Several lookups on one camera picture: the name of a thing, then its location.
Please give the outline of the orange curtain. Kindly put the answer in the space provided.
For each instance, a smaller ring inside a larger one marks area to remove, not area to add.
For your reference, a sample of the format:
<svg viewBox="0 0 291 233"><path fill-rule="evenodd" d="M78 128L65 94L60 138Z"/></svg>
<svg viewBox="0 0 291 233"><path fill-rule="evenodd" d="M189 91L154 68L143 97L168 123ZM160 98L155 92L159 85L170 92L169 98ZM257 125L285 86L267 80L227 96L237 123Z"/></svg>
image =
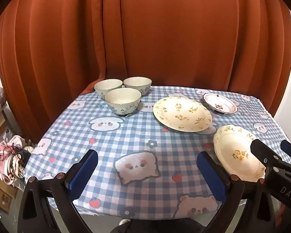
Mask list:
<svg viewBox="0 0 291 233"><path fill-rule="evenodd" d="M275 114L291 71L283 0L11 0L0 16L0 78L37 142L106 78L231 91Z"/></svg>

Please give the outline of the blue checkered cartoon tablecloth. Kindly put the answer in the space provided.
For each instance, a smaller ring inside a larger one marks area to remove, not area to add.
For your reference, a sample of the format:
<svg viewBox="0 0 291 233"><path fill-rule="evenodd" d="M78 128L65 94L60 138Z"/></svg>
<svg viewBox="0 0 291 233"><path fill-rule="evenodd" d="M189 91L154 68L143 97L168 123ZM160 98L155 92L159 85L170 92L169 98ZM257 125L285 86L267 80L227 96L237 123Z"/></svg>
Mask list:
<svg viewBox="0 0 291 233"><path fill-rule="evenodd" d="M93 149L98 165L80 198L74 201L82 214L105 214L134 219L176 219L216 211L214 199L197 168L197 155L214 156L213 136L218 128L235 125L250 131L285 162L291 157L280 148L286 135L252 96L223 92L238 112L213 114L211 126L199 133L167 128L154 116L154 103L168 96L201 102L205 90L152 86L131 115L119 117L96 93L77 97L39 141L24 175L51 179L77 163Z"/></svg>

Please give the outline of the cardboard box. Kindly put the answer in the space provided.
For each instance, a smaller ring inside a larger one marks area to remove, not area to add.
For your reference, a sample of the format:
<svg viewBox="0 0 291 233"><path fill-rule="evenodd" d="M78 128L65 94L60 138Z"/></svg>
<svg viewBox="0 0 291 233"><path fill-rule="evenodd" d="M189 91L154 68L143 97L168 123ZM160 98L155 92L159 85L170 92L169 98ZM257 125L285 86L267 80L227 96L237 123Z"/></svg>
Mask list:
<svg viewBox="0 0 291 233"><path fill-rule="evenodd" d="M7 185L0 180L0 209L6 214L9 213L12 201L17 196L17 188Z"/></svg>

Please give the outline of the white shoe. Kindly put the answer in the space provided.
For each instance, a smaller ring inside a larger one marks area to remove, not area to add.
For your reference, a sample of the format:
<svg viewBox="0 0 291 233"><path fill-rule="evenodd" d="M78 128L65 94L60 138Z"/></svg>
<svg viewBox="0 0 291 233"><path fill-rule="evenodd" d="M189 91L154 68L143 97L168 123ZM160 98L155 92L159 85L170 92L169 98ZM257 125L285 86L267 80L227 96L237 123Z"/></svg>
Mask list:
<svg viewBox="0 0 291 233"><path fill-rule="evenodd" d="M130 221L131 221L130 219L124 218L124 219L122 219L122 220L119 222L119 226L121 226L121 225L123 225L123 224L125 224L125 223L128 223L128 222L130 222Z"/></svg>

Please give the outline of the pink white cloth bundle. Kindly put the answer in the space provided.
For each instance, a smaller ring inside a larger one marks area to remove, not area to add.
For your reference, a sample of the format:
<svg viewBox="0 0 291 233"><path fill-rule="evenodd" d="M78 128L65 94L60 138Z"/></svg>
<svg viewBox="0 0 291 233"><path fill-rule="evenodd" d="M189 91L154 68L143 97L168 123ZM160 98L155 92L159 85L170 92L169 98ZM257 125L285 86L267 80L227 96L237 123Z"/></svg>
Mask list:
<svg viewBox="0 0 291 233"><path fill-rule="evenodd" d="M24 178L24 169L33 150L31 144L19 135L0 143L0 179L5 184L14 185Z"/></svg>

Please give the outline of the scalloped yellow-flower plate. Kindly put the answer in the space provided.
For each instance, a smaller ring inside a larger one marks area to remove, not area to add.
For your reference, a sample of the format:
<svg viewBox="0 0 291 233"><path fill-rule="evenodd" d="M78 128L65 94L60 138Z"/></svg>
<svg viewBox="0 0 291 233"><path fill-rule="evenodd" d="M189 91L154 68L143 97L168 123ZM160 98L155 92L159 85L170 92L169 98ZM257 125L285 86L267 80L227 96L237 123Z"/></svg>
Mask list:
<svg viewBox="0 0 291 233"><path fill-rule="evenodd" d="M231 175L241 180L256 182L265 176L265 166L251 153L256 136L240 126L225 125L213 137L215 154Z"/></svg>

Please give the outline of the red-trimmed small plate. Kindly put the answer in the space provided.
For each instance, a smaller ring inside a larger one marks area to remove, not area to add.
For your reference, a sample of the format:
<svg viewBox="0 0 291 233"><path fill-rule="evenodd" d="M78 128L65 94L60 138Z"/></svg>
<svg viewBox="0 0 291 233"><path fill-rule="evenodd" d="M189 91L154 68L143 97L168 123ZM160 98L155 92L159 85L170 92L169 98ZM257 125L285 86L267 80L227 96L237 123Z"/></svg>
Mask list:
<svg viewBox="0 0 291 233"><path fill-rule="evenodd" d="M238 111L238 107L232 100L215 93L206 93L203 100L208 106L221 114L233 115Z"/></svg>

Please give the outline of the floral bowl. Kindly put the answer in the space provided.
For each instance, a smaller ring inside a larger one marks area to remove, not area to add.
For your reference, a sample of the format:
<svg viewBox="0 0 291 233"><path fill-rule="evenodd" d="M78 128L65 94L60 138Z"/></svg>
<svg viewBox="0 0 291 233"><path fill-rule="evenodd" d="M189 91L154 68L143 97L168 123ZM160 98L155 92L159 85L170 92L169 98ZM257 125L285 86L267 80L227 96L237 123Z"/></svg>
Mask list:
<svg viewBox="0 0 291 233"><path fill-rule="evenodd" d="M152 80L146 77L129 77L123 81L123 84L127 88L138 90L141 95L145 95L150 90Z"/></svg>
<svg viewBox="0 0 291 233"><path fill-rule="evenodd" d="M94 89L99 95L99 97L104 99L105 95L109 91L115 90L117 88L121 88L122 85L123 85L123 82L119 79L105 79L96 83L94 85Z"/></svg>
<svg viewBox="0 0 291 233"><path fill-rule="evenodd" d="M133 88L117 88L109 91L104 100L110 109L117 115L133 113L141 100L141 93Z"/></svg>

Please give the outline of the large round yellow-flower plate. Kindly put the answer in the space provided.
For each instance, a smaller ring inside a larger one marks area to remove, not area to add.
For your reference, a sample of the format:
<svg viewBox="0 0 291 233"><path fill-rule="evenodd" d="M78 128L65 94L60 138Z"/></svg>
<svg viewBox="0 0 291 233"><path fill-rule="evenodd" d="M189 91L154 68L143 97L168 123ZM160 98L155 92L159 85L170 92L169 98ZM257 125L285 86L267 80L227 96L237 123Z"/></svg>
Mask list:
<svg viewBox="0 0 291 233"><path fill-rule="evenodd" d="M168 128L194 133L206 130L212 116L203 104L184 97L165 97L153 106L155 118Z"/></svg>

